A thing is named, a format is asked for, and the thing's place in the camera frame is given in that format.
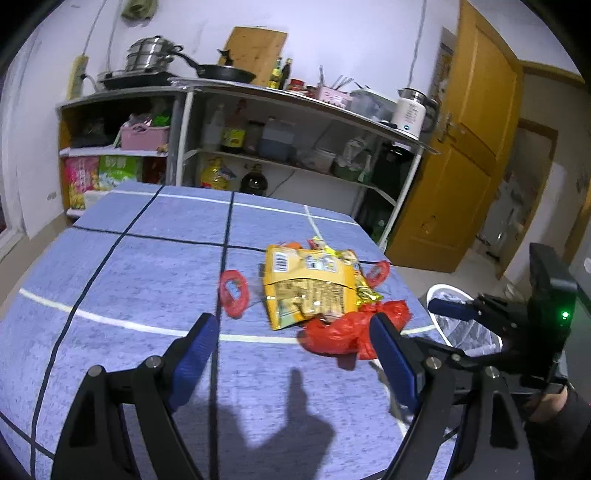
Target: frying pan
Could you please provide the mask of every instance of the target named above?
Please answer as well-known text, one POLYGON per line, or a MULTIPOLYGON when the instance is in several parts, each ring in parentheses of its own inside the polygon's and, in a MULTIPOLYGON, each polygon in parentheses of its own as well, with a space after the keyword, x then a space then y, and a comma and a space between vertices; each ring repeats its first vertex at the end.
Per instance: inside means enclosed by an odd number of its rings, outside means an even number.
POLYGON ((175 46, 170 50, 171 55, 181 57, 187 64, 195 69, 197 76, 204 79, 214 80, 228 80, 230 82, 251 83, 256 75, 247 70, 238 69, 232 66, 233 60, 230 58, 229 50, 218 50, 218 52, 226 59, 225 65, 201 65, 193 60, 188 55, 180 53, 183 47, 175 46))

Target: pink basket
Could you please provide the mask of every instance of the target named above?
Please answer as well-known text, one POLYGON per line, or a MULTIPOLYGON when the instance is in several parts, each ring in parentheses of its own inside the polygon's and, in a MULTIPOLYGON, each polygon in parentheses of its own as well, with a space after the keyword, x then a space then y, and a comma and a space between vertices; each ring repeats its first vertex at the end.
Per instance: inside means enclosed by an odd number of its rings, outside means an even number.
POLYGON ((168 143, 170 127, 147 127, 136 124, 132 127, 121 127, 122 150, 157 150, 168 143))

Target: snack bag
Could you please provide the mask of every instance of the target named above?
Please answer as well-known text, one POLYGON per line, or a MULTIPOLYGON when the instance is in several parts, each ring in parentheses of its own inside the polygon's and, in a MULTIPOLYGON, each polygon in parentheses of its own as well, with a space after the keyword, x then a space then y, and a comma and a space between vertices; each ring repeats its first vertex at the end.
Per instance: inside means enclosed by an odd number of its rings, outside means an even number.
POLYGON ((99 157, 66 158, 64 173, 68 183, 70 206, 76 210, 85 209, 84 192, 97 190, 99 187, 99 157))
POLYGON ((112 190, 125 180, 142 177, 142 157, 104 155, 99 164, 99 190, 112 190))
POLYGON ((324 250, 269 245, 263 284, 273 330, 357 311, 353 265, 324 250))

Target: blue tablecloth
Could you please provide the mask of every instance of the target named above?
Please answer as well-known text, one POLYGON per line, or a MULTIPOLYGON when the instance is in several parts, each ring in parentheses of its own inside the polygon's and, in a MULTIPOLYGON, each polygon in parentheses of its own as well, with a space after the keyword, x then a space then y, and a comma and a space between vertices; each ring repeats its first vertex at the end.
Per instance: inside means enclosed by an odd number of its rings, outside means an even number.
MULTIPOLYGON (((385 259, 348 215, 281 200, 127 182, 91 207, 37 261, 0 322, 0 431, 25 469, 50 477, 90 366, 133 368, 162 354, 202 312, 215 313, 220 270, 257 278, 267 245, 305 245, 312 223, 367 268, 385 259)), ((407 301, 406 330, 440 340, 394 268, 378 290, 407 301)), ((261 301, 219 320, 217 363, 174 416, 205 477, 359 480, 388 466, 406 425, 369 362, 306 352, 298 327, 271 330, 261 301)), ((142 475, 154 478, 135 412, 125 413, 142 475)), ((440 449, 432 478, 443 477, 452 447, 440 449)))

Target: blue gripper pad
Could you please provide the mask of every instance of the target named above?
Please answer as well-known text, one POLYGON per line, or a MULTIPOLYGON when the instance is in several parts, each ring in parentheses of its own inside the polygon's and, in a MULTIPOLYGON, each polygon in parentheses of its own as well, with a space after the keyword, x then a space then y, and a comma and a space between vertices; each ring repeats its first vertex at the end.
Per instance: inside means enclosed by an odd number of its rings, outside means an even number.
POLYGON ((476 320, 478 314, 472 306, 472 303, 459 303, 458 301, 448 301, 442 299, 432 299, 427 309, 435 315, 441 315, 456 320, 469 322, 476 320))
POLYGON ((169 385, 168 406, 171 411, 176 411, 189 401, 217 345, 218 336, 217 318, 204 313, 187 336, 175 340, 166 350, 163 375, 169 385))
POLYGON ((383 313, 369 322, 369 338, 396 400, 417 413, 425 379, 420 350, 413 340, 403 338, 383 313))

